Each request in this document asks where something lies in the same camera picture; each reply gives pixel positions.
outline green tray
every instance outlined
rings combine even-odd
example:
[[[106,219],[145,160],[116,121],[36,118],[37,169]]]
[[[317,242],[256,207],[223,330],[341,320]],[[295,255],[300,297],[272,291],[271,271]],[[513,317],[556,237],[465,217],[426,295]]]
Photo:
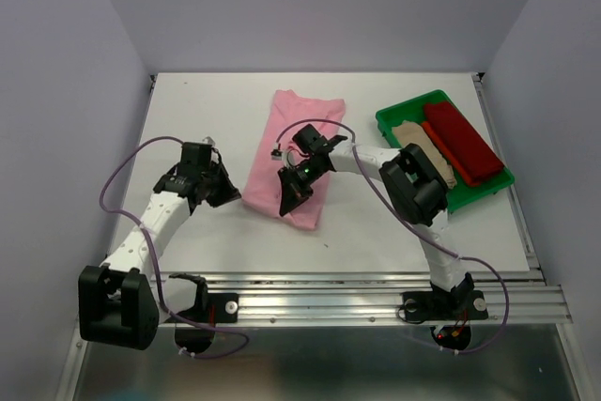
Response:
[[[393,135],[393,127],[400,126],[403,121],[412,121],[421,124],[425,121],[425,104],[439,103],[446,100],[451,102],[444,91],[437,89],[436,91],[423,94],[417,98],[397,103],[392,107],[380,110],[376,113],[378,129],[382,132],[382,136],[391,147],[401,147]],[[502,173],[496,175],[488,182],[485,182],[476,188],[472,188],[466,185],[466,182],[463,181],[463,178],[461,178],[456,170],[454,171],[455,178],[457,179],[457,186],[447,193],[447,200],[449,201],[448,209],[450,213],[453,213],[482,197],[494,194],[503,188],[509,187],[516,180],[514,175],[511,174],[511,171],[505,168]]]

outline beige folded cloth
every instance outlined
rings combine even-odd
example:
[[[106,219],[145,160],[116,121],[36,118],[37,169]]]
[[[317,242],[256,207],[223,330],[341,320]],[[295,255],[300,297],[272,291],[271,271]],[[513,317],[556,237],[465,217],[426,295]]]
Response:
[[[422,126],[415,122],[405,121],[398,127],[393,127],[393,135],[396,137],[401,146],[406,146],[413,143],[422,148],[428,159],[434,164],[434,167],[440,173],[449,189],[452,189],[457,184],[453,167],[444,160],[442,154],[434,146],[430,137],[425,133]]]

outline white table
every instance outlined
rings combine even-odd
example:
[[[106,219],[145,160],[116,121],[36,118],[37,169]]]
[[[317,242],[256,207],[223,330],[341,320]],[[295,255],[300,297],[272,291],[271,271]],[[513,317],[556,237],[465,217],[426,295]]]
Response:
[[[343,98],[344,122],[358,142],[387,147],[377,110],[442,89],[490,144],[468,73],[162,73],[142,141],[175,135],[215,139],[234,184],[242,190],[263,133],[273,93],[293,89],[309,98]],[[136,158],[125,208],[141,214],[152,187],[179,158],[174,143],[158,143]],[[500,271],[526,271],[528,263],[507,191],[460,209],[450,219],[458,252],[482,257]],[[121,219],[116,242],[131,229]],[[384,208],[365,181],[331,177],[328,199],[315,232],[244,207],[240,202],[201,206],[176,233],[161,261],[163,271],[190,272],[425,272],[416,238]],[[477,265],[473,270],[482,271]]]

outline gray wall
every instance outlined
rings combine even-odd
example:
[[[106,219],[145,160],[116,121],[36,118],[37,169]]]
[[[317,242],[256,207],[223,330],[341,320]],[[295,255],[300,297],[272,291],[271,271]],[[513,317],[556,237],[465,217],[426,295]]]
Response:
[[[545,275],[601,375],[601,0],[529,0],[485,77]]]
[[[0,398],[38,400],[79,271],[106,250],[98,193],[139,135],[148,77],[109,0],[0,0],[0,55]]]
[[[485,70],[527,0],[112,0],[151,71]]]

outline pink cloth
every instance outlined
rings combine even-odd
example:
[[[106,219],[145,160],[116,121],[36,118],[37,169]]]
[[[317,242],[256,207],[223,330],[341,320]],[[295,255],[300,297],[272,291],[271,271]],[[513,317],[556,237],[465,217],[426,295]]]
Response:
[[[292,90],[276,91],[263,138],[254,156],[251,174],[242,192],[242,202],[272,218],[280,218],[282,189],[277,173],[282,167],[282,162],[273,161],[270,155],[277,136],[287,125],[305,118],[318,117],[340,121],[345,115],[345,110],[345,102],[342,99],[307,99],[297,96]],[[287,131],[280,141],[282,149],[294,145],[292,136],[307,124]],[[338,132],[338,126],[333,124],[316,122],[313,125],[327,138],[332,138]],[[314,193],[311,199],[282,219],[299,229],[314,230],[326,201],[329,181],[330,175],[326,174],[315,182],[312,185]]]

